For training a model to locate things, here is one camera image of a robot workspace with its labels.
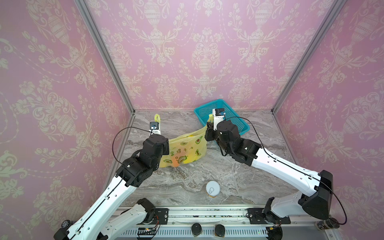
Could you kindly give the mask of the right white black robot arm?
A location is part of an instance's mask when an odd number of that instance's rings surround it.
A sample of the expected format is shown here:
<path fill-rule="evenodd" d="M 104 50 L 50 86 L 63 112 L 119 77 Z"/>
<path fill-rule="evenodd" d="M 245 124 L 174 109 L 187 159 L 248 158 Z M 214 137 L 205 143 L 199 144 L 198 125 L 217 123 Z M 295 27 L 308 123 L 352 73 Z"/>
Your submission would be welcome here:
<path fill-rule="evenodd" d="M 263 213 L 269 222 L 290 216 L 309 215 L 319 220 L 329 218 L 333 198 L 333 174 L 316 172 L 276 156 L 261 144 L 241 137 L 230 120 L 207 123 L 206 140 L 216 141 L 223 156 L 263 170 L 295 187 L 298 192 L 268 199 Z"/>

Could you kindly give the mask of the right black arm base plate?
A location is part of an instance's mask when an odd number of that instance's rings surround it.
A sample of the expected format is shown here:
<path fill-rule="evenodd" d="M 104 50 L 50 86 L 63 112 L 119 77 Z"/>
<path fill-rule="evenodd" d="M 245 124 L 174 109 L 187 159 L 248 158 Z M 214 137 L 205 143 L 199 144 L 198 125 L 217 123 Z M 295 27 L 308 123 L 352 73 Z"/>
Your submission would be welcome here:
<path fill-rule="evenodd" d="M 289 217 L 279 218 L 275 217 L 272 214 L 266 215 L 263 212 L 262 208 L 248 208 L 246 217 L 249 219 L 251 225 L 289 225 L 291 224 L 291 219 Z"/>

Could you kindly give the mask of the yellow plastic bag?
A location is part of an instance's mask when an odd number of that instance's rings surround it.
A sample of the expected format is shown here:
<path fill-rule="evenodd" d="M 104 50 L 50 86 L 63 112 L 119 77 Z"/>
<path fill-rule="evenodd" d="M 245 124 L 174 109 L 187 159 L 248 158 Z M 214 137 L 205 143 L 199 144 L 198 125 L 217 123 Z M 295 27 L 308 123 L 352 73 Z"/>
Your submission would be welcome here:
<path fill-rule="evenodd" d="M 207 126 L 192 133 L 178 136 L 169 140 L 170 152 L 163 155 L 160 168 L 179 167 L 195 162 L 206 155 L 207 141 L 205 139 Z"/>

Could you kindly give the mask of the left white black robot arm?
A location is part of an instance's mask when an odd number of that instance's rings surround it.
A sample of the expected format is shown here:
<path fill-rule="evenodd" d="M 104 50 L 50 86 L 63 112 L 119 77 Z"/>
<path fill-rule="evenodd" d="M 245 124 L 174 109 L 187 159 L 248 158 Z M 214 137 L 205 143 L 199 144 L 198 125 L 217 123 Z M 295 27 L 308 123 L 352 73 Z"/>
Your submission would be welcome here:
<path fill-rule="evenodd" d="M 54 234 L 55 240 L 114 240 L 128 228 L 152 223 L 155 206 L 146 198 L 116 218 L 112 215 L 120 205 L 160 166 L 162 156 L 170 152 L 169 140 L 151 135 L 143 148 L 123 161 L 107 189 L 77 221 L 64 221 Z"/>

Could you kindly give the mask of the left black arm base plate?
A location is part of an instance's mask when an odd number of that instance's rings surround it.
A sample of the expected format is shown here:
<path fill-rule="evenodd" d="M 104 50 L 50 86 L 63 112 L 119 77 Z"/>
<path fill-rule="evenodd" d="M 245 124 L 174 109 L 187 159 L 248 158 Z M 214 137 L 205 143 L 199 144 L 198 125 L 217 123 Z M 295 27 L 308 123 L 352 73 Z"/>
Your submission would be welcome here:
<path fill-rule="evenodd" d="M 168 208 L 155 208 L 154 217 L 149 223 L 150 225 L 155 225 L 159 222 L 160 225 L 167 225 L 169 219 L 169 209 Z"/>

